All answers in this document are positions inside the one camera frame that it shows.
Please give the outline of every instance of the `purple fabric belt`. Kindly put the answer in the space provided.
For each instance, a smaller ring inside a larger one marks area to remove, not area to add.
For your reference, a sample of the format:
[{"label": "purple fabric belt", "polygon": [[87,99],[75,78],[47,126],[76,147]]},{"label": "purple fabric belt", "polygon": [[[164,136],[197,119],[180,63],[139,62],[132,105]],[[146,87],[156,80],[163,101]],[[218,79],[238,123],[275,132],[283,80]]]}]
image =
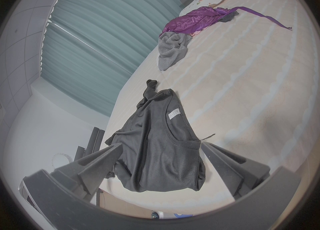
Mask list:
[{"label": "purple fabric belt", "polygon": [[250,8],[235,7],[232,9],[225,9],[225,8],[213,9],[211,7],[200,7],[196,10],[191,11],[190,13],[187,13],[184,16],[179,16],[171,20],[169,23],[167,23],[162,33],[177,32],[177,33],[190,34],[190,33],[198,32],[205,29],[206,27],[209,27],[212,24],[215,24],[219,19],[221,19],[225,15],[228,15],[238,9],[252,13],[256,16],[265,17],[283,28],[292,30],[292,27],[286,27],[280,22],[278,22],[276,19],[272,18],[271,16],[264,16],[263,14],[258,13]]}]

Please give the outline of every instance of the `mattress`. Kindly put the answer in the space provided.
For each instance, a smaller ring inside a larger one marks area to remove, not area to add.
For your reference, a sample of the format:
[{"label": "mattress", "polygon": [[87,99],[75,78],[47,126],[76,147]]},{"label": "mattress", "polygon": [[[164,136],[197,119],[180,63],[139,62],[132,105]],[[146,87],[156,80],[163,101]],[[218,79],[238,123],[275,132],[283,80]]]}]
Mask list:
[{"label": "mattress", "polygon": [[[270,166],[296,171],[320,132],[317,32],[298,0],[225,0],[219,7],[245,6],[272,16],[238,10],[195,36],[184,59],[160,72],[156,47],[119,93],[104,141],[136,110],[146,81],[157,91],[173,89],[199,139]],[[179,214],[200,214],[234,201],[206,156],[206,181],[200,191],[130,192],[117,178],[100,188],[135,205]]]}]

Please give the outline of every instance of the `green curtain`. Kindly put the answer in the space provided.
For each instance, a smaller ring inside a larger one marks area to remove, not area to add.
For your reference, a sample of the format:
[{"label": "green curtain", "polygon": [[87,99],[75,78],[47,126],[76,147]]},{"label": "green curtain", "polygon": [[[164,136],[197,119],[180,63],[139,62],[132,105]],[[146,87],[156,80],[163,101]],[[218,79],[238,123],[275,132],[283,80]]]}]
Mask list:
[{"label": "green curtain", "polygon": [[58,0],[42,48],[41,76],[110,116],[117,96],[181,11],[179,0]]}]

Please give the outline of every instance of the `clothing label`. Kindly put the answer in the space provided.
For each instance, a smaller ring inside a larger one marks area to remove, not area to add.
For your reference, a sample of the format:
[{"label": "clothing label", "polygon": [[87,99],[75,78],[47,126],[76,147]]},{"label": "clothing label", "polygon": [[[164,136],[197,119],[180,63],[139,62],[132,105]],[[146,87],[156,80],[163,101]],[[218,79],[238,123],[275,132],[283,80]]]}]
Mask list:
[{"label": "clothing label", "polygon": [[169,119],[172,119],[174,116],[176,116],[176,115],[178,115],[178,114],[181,114],[181,112],[180,112],[179,108],[178,108],[178,109],[173,110],[172,112],[170,112],[170,113],[168,114]]}]

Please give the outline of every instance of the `bed sheet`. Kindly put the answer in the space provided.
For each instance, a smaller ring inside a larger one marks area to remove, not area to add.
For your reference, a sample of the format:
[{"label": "bed sheet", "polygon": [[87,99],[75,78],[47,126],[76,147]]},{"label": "bed sheet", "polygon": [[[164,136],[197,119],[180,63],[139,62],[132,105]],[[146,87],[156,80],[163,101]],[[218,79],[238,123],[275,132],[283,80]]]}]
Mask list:
[{"label": "bed sheet", "polygon": [[[122,128],[141,100],[148,79],[157,91],[171,88],[180,97],[199,139],[267,164],[296,171],[320,131],[317,32],[297,0],[225,0],[223,8],[245,6],[277,19],[239,10],[227,23],[216,23],[195,36],[186,57],[164,72],[156,47],[119,93],[104,141]],[[200,151],[206,182],[200,191],[134,193],[117,179],[101,189],[154,210],[199,214],[234,201],[216,170]]]}]

